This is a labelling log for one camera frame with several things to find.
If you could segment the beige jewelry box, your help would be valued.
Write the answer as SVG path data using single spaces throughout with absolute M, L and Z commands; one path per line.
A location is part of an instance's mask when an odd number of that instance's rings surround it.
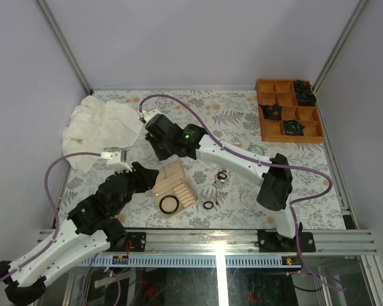
M 159 170 L 160 174 L 151 192 L 155 195 L 156 208 L 159 209 L 160 200 L 167 195 L 173 195 L 179 200 L 179 209 L 171 215 L 160 211 L 166 219 L 180 214 L 182 211 L 196 204 L 199 196 L 192 183 L 186 178 L 183 163 L 174 161 Z

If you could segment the black bangle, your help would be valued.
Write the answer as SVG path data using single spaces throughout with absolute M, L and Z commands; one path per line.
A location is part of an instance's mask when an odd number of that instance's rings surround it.
M 179 209 L 179 200 L 173 195 L 164 196 L 159 202 L 159 209 L 166 215 L 171 215 Z

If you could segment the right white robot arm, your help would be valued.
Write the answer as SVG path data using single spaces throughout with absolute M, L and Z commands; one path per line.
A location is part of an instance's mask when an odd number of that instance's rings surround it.
M 259 157 L 215 137 L 203 125 L 181 128 L 157 110 L 143 113 L 142 121 L 146 140 L 160 161 L 177 156 L 213 163 L 260 187 L 257 203 L 274 217 L 279 246 L 289 252 L 300 246 L 301 236 L 287 204 L 292 174 L 286 157 Z

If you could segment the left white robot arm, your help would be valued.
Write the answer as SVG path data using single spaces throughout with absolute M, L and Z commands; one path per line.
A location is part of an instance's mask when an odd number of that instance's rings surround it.
M 53 235 L 15 261 L 0 262 L 0 280 L 14 305 L 39 299 L 62 274 L 99 252 L 121 251 L 127 232 L 117 215 L 134 194 L 151 190 L 158 170 L 134 162 L 130 171 L 115 173 L 67 215 Z

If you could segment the white crumpled cloth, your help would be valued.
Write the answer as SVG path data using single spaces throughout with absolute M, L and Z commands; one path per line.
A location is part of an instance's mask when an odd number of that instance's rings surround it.
M 63 130 L 62 152 L 66 156 L 99 154 L 114 147 L 125 149 L 135 143 L 142 126 L 138 112 L 126 104 L 87 96 L 75 107 Z

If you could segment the floral patterned tablecloth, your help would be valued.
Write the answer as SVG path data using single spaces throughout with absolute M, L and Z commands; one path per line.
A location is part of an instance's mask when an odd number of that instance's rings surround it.
M 268 144 L 260 134 L 253 91 L 97 92 L 133 109 L 140 128 L 127 148 L 128 171 L 99 155 L 73 170 L 60 215 L 83 213 L 103 187 L 120 191 L 141 170 L 151 185 L 130 195 L 113 218 L 127 228 L 304 229 L 344 227 L 320 145 Z

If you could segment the black flower orange dots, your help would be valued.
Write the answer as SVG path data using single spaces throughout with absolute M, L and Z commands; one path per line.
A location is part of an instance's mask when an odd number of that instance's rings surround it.
M 273 105 L 260 105 L 264 119 L 267 120 L 281 120 L 282 119 L 282 107 L 277 104 Z

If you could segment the orange wooden divided tray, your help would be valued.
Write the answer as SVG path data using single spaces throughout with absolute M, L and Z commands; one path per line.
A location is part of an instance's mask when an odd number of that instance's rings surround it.
M 324 132 L 317 103 L 315 106 L 299 106 L 296 100 L 295 80 L 258 79 L 256 83 L 257 102 L 262 140 L 282 143 L 322 143 Z M 281 120 L 264 119 L 260 105 L 277 104 L 282 107 Z M 305 126 L 303 136 L 285 135 L 283 121 L 296 119 Z

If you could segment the black flower green swirls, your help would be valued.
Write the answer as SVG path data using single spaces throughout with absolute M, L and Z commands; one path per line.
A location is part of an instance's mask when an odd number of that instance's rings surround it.
M 303 136 L 305 126 L 299 120 L 291 119 L 283 121 L 283 129 L 285 135 L 288 136 Z

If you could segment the black fabric flower top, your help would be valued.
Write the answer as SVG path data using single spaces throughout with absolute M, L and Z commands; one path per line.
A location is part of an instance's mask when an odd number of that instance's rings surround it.
M 294 89 L 296 92 L 299 91 L 312 91 L 312 85 L 309 81 L 295 80 L 293 82 Z

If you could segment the black fabric flower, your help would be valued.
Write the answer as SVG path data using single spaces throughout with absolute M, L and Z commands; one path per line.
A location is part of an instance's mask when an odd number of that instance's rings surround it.
M 294 89 L 296 92 L 299 91 L 312 91 L 312 85 L 309 81 L 295 80 L 293 82 Z
M 296 100 L 299 106 L 315 106 L 317 98 L 310 91 L 299 91 L 296 93 Z

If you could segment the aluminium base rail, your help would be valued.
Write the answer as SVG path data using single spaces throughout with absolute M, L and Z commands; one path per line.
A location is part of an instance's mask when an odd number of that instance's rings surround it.
M 299 270 L 303 264 L 323 257 L 374 256 L 377 248 L 371 233 L 361 229 L 302 232 L 300 245 L 282 247 L 273 230 L 255 229 L 145 229 L 130 228 L 131 249 L 106 250 L 99 238 L 87 238 L 50 261 L 45 271 L 76 266 L 208 268 L 222 262 L 228 268 L 276 268 Z

